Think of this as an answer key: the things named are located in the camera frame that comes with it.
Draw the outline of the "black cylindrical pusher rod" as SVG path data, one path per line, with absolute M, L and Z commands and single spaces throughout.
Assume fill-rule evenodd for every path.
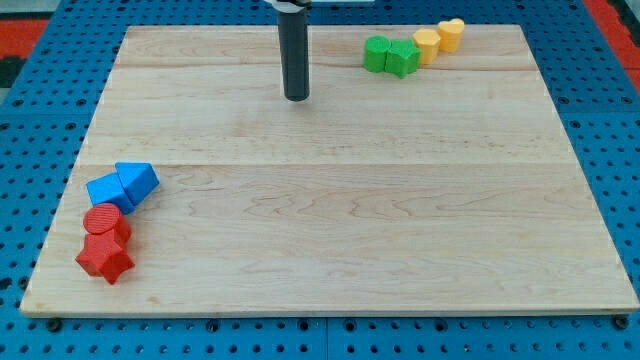
M 277 3 L 276 11 L 284 95 L 303 101 L 310 94 L 307 7 Z

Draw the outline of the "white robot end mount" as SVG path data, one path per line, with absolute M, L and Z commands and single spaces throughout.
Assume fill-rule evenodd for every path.
M 265 0 L 274 8 L 373 6 L 375 0 Z

